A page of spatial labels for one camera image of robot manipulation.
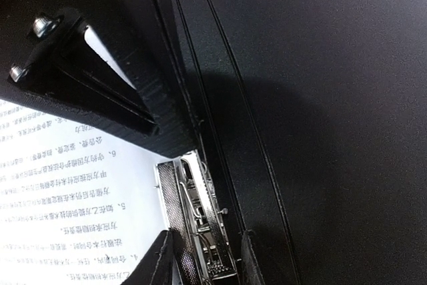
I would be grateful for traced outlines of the metal folder clip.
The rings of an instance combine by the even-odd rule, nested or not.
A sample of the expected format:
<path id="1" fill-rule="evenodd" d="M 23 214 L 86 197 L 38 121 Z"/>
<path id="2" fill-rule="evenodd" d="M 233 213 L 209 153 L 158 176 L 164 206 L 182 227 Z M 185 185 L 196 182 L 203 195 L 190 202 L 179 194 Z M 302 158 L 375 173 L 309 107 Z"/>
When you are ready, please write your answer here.
<path id="1" fill-rule="evenodd" d="M 238 275 L 207 164 L 194 150 L 156 166 L 173 253 L 184 284 L 214 284 Z"/>

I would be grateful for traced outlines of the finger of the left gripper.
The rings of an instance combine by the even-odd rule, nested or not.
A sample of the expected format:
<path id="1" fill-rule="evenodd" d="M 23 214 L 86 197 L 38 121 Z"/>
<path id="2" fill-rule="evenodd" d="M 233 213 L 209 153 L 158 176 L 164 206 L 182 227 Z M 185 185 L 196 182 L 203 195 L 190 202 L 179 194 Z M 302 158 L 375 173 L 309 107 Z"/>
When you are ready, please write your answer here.
<path id="1" fill-rule="evenodd" d="M 1 98 L 167 158 L 197 147 L 171 0 L 1 0 Z"/>

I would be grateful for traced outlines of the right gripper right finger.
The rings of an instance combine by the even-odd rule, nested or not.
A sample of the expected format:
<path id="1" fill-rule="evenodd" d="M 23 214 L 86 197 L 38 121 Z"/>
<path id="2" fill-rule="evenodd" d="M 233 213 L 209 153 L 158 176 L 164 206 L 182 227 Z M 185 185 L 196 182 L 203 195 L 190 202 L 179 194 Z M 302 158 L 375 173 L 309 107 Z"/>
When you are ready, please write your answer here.
<path id="1" fill-rule="evenodd" d="M 256 257 L 254 238 L 255 234 L 251 230 L 246 230 L 242 236 L 242 284 L 265 285 L 266 282 Z"/>

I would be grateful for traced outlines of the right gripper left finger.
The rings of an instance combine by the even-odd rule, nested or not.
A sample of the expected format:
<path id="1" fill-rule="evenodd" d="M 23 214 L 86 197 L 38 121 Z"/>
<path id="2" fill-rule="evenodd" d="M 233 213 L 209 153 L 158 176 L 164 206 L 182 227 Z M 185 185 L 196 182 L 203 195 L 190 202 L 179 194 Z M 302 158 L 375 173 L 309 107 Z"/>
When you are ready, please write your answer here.
<path id="1" fill-rule="evenodd" d="M 159 233 L 135 270 L 122 285 L 171 285 L 173 280 L 173 236 Z"/>

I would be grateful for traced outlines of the teal folder with black inside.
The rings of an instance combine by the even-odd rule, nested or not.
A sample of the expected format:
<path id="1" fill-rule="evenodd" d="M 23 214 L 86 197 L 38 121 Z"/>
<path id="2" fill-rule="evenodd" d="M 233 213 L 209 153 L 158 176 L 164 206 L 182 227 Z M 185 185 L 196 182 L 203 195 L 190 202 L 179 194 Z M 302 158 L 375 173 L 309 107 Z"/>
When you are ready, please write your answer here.
<path id="1" fill-rule="evenodd" d="M 242 284 L 426 283 L 426 0 L 171 0 Z"/>

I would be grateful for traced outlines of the printed paper sheet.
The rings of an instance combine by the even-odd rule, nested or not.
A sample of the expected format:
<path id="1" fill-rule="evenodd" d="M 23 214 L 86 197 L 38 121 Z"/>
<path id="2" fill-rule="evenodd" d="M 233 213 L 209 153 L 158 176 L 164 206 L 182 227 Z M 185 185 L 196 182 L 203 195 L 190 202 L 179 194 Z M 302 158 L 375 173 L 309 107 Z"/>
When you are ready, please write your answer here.
<path id="1" fill-rule="evenodd" d="M 163 161 L 98 129 L 1 102 L 1 283 L 121 284 L 167 228 Z"/>

